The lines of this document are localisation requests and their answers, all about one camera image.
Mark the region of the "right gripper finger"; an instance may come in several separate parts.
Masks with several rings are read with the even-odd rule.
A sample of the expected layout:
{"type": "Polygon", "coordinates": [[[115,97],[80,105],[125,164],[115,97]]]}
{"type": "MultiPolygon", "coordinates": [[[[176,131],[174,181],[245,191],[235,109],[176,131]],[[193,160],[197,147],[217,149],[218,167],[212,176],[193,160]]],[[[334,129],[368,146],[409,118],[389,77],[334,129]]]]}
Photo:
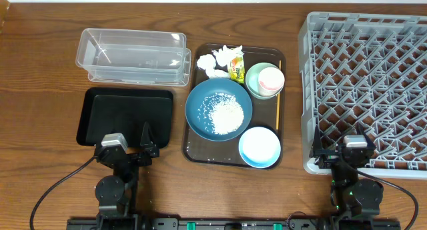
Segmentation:
{"type": "Polygon", "coordinates": [[[310,157],[319,157],[322,154],[323,146],[320,136],[320,130],[319,127],[315,127],[314,131],[314,140],[312,143],[312,148],[310,150],[310,157]]]}
{"type": "Polygon", "coordinates": [[[364,131],[363,126],[359,123],[356,127],[356,132],[358,135],[361,135],[364,139],[364,146],[365,147],[375,147],[374,142],[367,136],[367,134],[364,131]]]}

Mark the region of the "white light-blue small bowl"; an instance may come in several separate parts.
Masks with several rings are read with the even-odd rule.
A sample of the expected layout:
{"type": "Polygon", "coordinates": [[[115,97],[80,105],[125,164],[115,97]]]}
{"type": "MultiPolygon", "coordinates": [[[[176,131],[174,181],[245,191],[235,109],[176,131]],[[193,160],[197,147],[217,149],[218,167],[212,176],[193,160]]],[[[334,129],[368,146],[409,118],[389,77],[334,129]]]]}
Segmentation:
{"type": "Polygon", "coordinates": [[[278,136],[266,127],[252,127],[240,137],[238,151],[251,167],[266,169],[280,158],[282,151],[278,136]]]}

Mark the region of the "dark blue plate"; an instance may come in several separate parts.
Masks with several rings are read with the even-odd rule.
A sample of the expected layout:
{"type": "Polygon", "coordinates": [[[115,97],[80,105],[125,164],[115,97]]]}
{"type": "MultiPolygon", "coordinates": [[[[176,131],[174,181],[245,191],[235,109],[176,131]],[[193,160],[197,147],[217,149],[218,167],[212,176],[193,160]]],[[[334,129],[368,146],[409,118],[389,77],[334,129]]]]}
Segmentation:
{"type": "Polygon", "coordinates": [[[208,79],[191,90],[185,117],[190,128],[210,141],[237,137],[252,119],[253,105],[248,92],[228,79],[208,79]]]}

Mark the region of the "pile of rice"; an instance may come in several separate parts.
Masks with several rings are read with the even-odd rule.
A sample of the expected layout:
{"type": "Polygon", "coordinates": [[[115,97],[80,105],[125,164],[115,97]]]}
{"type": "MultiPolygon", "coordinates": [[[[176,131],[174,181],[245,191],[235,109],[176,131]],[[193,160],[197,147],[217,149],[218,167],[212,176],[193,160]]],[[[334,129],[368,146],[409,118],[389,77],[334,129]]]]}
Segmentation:
{"type": "Polygon", "coordinates": [[[215,93],[204,97],[198,107],[197,120],[203,123],[208,133],[227,135],[236,131],[243,123],[244,110],[236,97],[226,93],[215,93]]]}

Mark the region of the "pink cup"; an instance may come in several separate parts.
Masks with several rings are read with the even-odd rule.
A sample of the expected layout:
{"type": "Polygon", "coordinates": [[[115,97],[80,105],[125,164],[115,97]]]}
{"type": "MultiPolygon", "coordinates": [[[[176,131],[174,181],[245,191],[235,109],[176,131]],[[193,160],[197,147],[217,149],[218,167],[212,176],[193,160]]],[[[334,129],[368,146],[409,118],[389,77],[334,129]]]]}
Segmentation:
{"type": "Polygon", "coordinates": [[[284,74],[275,67],[262,69],[258,75],[258,91],[261,96],[275,95],[284,86],[284,74]]]}

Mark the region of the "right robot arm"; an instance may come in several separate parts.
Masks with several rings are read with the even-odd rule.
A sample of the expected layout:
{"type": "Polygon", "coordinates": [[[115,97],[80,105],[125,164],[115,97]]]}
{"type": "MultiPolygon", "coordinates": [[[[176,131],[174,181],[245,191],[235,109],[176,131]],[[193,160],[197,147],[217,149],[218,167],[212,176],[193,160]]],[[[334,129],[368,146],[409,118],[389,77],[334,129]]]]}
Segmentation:
{"type": "Polygon", "coordinates": [[[331,170],[330,201],[337,208],[337,213],[318,219],[316,229],[374,228],[373,217],[380,213],[384,187],[372,178],[360,179],[358,169],[368,163],[375,149],[363,129],[345,136],[343,143],[334,148],[326,149],[320,130],[315,128],[309,156],[320,169],[331,170]]]}

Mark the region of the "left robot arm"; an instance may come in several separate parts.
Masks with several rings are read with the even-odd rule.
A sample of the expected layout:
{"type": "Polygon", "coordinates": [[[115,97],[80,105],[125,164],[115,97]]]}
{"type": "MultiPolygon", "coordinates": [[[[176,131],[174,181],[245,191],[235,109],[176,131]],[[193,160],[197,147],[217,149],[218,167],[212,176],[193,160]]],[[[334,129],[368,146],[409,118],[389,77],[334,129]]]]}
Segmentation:
{"type": "Polygon", "coordinates": [[[124,135],[112,133],[105,135],[95,147],[96,161],[113,169],[113,174],[99,180],[95,187],[99,202],[96,229],[151,229],[150,220],[135,208],[139,168],[150,166],[152,159],[159,157],[159,148],[147,122],[143,125],[139,146],[140,152],[128,153],[124,135]]]}

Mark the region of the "black waste tray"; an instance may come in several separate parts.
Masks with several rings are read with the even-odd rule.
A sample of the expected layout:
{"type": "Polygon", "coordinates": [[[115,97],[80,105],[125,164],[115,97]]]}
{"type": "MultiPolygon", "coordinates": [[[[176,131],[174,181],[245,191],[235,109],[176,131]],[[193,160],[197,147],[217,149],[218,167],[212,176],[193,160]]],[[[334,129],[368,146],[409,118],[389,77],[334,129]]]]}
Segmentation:
{"type": "Polygon", "coordinates": [[[76,141],[93,146],[107,134],[121,133],[129,147],[139,147],[144,123],[149,123],[153,142],[164,148],[172,113],[171,91],[92,87],[85,93],[76,141]]]}

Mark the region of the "grey dishwasher rack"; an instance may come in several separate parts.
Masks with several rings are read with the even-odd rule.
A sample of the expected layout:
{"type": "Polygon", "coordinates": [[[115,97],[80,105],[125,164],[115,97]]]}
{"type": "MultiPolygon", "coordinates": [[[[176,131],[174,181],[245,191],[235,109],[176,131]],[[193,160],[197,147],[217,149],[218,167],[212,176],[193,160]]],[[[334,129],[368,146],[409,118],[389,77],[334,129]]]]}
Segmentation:
{"type": "Polygon", "coordinates": [[[364,171],[426,178],[426,18],[311,12],[298,34],[304,169],[315,134],[333,149],[357,127],[376,145],[364,171]]]}

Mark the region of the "wooden chopstick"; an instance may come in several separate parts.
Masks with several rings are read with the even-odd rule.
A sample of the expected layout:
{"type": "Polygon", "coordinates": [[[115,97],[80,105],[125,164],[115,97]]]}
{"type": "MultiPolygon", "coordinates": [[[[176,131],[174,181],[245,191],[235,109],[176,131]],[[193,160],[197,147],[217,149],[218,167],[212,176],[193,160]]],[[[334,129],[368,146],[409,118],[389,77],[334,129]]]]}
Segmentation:
{"type": "MultiPolygon", "coordinates": [[[[282,70],[282,61],[279,61],[279,70],[282,70]]],[[[276,103],[276,131],[278,131],[280,126],[280,92],[281,89],[278,91],[277,96],[277,103],[276,103]]]]}

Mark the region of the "clear plastic bin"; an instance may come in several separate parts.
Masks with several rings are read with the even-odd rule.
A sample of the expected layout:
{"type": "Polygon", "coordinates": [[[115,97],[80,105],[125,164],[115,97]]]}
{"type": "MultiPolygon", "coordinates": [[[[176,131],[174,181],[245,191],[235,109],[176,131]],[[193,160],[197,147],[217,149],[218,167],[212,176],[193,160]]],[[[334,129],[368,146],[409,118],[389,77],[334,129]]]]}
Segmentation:
{"type": "Polygon", "coordinates": [[[75,63],[92,82],[184,87],[191,51],[183,33],[87,28],[75,63]]]}

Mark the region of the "dark brown serving tray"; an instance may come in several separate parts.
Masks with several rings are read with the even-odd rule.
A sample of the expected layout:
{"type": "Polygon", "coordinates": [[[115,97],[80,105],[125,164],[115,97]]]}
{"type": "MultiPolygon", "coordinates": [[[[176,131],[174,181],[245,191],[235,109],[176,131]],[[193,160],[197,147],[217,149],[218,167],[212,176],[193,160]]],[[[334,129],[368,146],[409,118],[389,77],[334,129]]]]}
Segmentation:
{"type": "MultiPolygon", "coordinates": [[[[223,47],[223,45],[213,43],[204,44],[197,49],[195,56],[198,59],[200,56],[211,53],[213,50],[218,50],[220,47],[223,47]]],[[[281,60],[282,72],[283,74],[286,73],[286,58],[278,49],[243,47],[242,51],[244,53],[244,66],[246,72],[257,63],[271,63],[279,67],[279,61],[281,60]]],[[[197,65],[194,66],[193,77],[191,78],[191,90],[200,83],[208,80],[205,72],[199,70],[197,65]]],[[[282,142],[284,136],[283,116],[285,113],[285,91],[281,90],[280,92],[280,126],[278,131],[276,131],[277,96],[266,100],[257,99],[250,93],[246,84],[241,86],[248,92],[253,105],[252,119],[244,131],[251,127],[266,127],[274,131],[280,142],[282,142]]],[[[190,128],[188,123],[186,123],[182,144],[183,155],[187,160],[195,163],[253,168],[243,161],[238,151],[238,143],[243,132],[237,137],[227,141],[210,141],[200,137],[190,128]]]]}

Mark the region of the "green bowl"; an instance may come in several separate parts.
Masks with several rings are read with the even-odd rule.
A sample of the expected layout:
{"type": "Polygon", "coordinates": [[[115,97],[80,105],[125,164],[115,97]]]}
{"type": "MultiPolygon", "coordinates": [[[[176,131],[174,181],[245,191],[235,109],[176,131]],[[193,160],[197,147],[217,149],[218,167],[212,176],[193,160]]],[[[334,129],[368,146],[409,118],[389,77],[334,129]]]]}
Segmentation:
{"type": "Polygon", "coordinates": [[[262,99],[262,100],[270,99],[270,98],[272,98],[278,94],[278,93],[276,93],[275,95],[272,95],[269,97],[264,97],[264,96],[261,96],[259,94],[259,91],[258,91],[258,75],[262,69],[265,69],[267,67],[275,67],[275,68],[279,69],[278,67],[276,67],[275,65],[273,65],[271,63],[257,63],[255,65],[253,65],[252,67],[250,67],[249,70],[246,72],[246,76],[245,76],[246,87],[248,88],[250,93],[257,99],[262,99]]]}

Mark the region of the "crumpled white tissue left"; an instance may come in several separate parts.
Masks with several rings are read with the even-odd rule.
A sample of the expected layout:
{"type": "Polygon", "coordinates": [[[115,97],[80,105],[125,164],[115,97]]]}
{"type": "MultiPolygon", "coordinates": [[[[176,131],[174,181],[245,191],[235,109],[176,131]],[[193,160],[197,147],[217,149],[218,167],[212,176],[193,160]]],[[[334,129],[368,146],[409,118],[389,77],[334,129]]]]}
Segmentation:
{"type": "Polygon", "coordinates": [[[203,69],[209,79],[229,79],[230,74],[224,70],[216,69],[216,59],[212,54],[202,55],[196,62],[197,67],[203,69]]]}

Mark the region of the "crumpled white tissue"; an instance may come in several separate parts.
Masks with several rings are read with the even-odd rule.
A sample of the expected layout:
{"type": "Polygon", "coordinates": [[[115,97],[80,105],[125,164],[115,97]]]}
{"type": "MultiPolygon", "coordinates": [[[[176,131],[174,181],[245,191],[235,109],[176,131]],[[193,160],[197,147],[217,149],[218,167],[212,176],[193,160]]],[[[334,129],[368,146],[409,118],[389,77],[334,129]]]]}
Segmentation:
{"type": "Polygon", "coordinates": [[[216,59],[212,54],[202,55],[196,62],[197,67],[203,69],[209,79],[229,79],[230,74],[224,70],[216,69],[216,59]]]}
{"type": "Polygon", "coordinates": [[[236,57],[242,57],[243,56],[243,46],[240,45],[239,47],[235,48],[228,48],[227,45],[224,45],[219,50],[213,50],[213,56],[216,58],[216,62],[220,67],[225,67],[228,65],[233,59],[236,57]]]}

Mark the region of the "crumpled white tissue top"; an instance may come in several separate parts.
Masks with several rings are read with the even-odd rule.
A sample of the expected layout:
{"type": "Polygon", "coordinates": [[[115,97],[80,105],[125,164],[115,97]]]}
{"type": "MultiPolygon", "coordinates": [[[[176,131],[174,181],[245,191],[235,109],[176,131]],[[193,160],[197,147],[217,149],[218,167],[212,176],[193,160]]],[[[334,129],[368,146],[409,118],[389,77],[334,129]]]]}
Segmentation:
{"type": "Polygon", "coordinates": [[[213,50],[213,56],[216,58],[216,62],[220,67],[225,67],[228,65],[233,59],[236,57],[242,57],[243,56],[243,46],[240,45],[239,47],[235,48],[228,48],[227,45],[224,45],[219,50],[213,50]]]}

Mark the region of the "yellow green snack wrapper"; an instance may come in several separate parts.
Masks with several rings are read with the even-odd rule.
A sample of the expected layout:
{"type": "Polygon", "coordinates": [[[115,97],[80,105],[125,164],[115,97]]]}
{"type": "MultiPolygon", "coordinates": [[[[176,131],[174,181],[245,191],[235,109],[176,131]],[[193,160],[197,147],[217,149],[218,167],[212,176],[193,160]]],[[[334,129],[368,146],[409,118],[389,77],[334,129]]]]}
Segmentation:
{"type": "Polygon", "coordinates": [[[246,70],[244,66],[244,58],[242,55],[238,55],[228,63],[228,73],[232,81],[235,81],[239,84],[243,84],[245,82],[244,77],[246,70]]]}

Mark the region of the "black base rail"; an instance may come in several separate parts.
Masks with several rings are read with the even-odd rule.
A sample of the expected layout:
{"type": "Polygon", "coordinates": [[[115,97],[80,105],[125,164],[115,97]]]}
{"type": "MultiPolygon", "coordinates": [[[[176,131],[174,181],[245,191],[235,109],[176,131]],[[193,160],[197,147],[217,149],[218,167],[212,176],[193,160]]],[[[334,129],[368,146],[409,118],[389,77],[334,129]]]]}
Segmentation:
{"type": "Polygon", "coordinates": [[[400,229],[396,221],[349,221],[333,224],[327,219],[290,219],[285,221],[178,220],[157,218],[134,227],[143,230],[310,230],[310,229],[400,229]]]}

